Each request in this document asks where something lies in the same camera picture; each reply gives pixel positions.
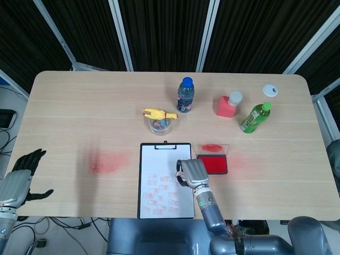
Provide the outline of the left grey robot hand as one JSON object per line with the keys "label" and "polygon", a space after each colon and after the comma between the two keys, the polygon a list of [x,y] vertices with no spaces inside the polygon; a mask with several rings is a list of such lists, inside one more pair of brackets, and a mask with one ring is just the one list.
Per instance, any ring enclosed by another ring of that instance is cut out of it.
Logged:
{"label": "left grey robot hand", "polygon": [[32,178],[45,154],[45,150],[37,149],[17,159],[0,186],[0,207],[18,209],[27,201],[42,200],[54,192],[53,189],[44,193],[30,192]]}

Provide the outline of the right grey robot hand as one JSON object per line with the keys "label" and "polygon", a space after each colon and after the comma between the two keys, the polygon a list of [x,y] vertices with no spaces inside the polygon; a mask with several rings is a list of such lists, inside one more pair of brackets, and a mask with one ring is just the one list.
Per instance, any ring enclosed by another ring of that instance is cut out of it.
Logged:
{"label": "right grey robot hand", "polygon": [[177,171],[183,171],[185,174],[185,179],[176,177],[181,186],[196,190],[207,187],[209,184],[209,177],[201,159],[178,160],[176,163]]}

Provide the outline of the red ink pad case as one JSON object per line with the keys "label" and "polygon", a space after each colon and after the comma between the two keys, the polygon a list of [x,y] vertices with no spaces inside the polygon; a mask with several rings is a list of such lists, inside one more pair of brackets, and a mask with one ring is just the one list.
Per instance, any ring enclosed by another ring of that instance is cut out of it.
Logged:
{"label": "red ink pad case", "polygon": [[222,175],[228,173],[227,154],[228,144],[200,144],[197,158],[201,159],[208,175]]}

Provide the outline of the clear jar of binder clips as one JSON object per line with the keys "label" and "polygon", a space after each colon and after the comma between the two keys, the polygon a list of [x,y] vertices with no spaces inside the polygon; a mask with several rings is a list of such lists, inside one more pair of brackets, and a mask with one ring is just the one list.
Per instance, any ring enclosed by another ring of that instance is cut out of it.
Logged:
{"label": "clear jar of binder clips", "polygon": [[173,119],[165,118],[162,120],[152,120],[150,118],[147,119],[147,123],[150,131],[154,135],[164,136],[171,132],[173,127]]}

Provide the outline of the black box device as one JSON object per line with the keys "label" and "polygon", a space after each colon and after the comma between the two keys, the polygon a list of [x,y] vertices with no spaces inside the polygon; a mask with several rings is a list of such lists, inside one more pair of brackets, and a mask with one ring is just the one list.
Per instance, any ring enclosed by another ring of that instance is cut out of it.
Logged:
{"label": "black box device", "polygon": [[8,128],[16,111],[11,109],[0,109],[0,128]]}

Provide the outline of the yellow rubber chicken toy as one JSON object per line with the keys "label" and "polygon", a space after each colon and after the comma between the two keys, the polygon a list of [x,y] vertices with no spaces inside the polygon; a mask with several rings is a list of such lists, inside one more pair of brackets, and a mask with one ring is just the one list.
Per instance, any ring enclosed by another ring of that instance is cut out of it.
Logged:
{"label": "yellow rubber chicken toy", "polygon": [[142,110],[142,115],[151,120],[163,120],[163,119],[177,119],[178,115],[176,113],[169,113],[162,109],[155,108],[144,108]]}

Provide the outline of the red bottle white cap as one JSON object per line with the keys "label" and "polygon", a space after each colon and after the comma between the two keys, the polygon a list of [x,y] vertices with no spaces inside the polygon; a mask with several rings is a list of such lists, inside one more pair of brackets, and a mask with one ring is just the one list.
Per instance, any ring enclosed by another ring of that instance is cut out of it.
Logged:
{"label": "red bottle white cap", "polygon": [[216,114],[221,117],[231,118],[236,113],[236,106],[229,101],[228,96],[221,96],[218,105]]}

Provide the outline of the grey robot torso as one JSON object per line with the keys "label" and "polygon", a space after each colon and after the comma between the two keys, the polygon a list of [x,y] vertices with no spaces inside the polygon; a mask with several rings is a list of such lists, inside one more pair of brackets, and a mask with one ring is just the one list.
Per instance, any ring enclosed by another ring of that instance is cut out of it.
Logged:
{"label": "grey robot torso", "polygon": [[113,218],[106,255],[209,255],[203,220]]}

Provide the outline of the blue cap water bottle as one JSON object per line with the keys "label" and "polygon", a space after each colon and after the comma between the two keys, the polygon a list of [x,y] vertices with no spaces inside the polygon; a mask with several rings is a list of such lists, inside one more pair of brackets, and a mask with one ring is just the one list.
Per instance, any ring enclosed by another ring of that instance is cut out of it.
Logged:
{"label": "blue cap water bottle", "polygon": [[192,109],[194,99],[194,83],[191,77],[184,77],[177,91],[176,108],[181,113],[187,113]]}

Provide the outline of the green tea bottle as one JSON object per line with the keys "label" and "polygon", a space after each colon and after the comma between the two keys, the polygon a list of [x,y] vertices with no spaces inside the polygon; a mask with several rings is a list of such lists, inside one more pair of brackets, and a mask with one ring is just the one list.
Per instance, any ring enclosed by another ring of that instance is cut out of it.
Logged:
{"label": "green tea bottle", "polygon": [[270,115],[270,110],[270,102],[256,105],[247,118],[242,121],[240,125],[241,130],[244,133],[253,133],[261,123],[267,120]]}

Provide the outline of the dark grey rounded object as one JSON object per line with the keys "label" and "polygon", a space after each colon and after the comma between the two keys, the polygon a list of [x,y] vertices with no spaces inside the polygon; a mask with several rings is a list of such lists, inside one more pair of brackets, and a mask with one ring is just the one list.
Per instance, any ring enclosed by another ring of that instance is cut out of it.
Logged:
{"label": "dark grey rounded object", "polygon": [[340,139],[331,142],[326,151],[332,173],[336,181],[340,182]]}

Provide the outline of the aluminium partition post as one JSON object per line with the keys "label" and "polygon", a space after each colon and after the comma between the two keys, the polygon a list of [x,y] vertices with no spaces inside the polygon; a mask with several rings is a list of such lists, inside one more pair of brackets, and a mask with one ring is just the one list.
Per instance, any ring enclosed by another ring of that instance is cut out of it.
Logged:
{"label": "aluminium partition post", "polygon": [[340,25],[340,5],[296,55],[283,74],[294,74]]}
{"label": "aluminium partition post", "polygon": [[114,25],[116,28],[117,37],[120,43],[126,70],[129,72],[133,72],[134,69],[133,69],[132,59],[131,59],[130,50],[128,46],[128,40],[127,40],[125,29],[124,29],[119,2],[118,0],[108,0],[108,3],[109,3],[109,7],[112,13],[112,18],[113,18]]}
{"label": "aluminium partition post", "polygon": [[220,0],[209,0],[209,6],[205,21],[205,26],[202,34],[201,46],[198,55],[198,61],[196,65],[196,72],[202,72],[205,64],[211,35],[214,29],[214,24],[219,8]]}
{"label": "aluminium partition post", "polygon": [[51,15],[47,11],[45,5],[43,4],[42,0],[33,0],[35,6],[37,7],[38,11],[50,27],[51,31],[53,32],[54,36],[58,40],[59,44],[62,46],[63,50],[65,51],[67,57],[69,58],[71,64],[72,64],[72,70],[77,71],[79,69],[78,63],[71,52],[69,46],[67,45],[64,37],[60,33],[57,25],[55,24],[54,20],[52,19]]}
{"label": "aluminium partition post", "polygon": [[0,69],[0,77],[3,80],[5,80],[16,92],[21,94],[25,99],[29,98],[29,94],[1,69]]}
{"label": "aluminium partition post", "polygon": [[340,78],[332,82],[317,95],[311,97],[325,147],[328,147],[334,140],[340,139],[339,129],[325,100],[325,96],[339,85]]}

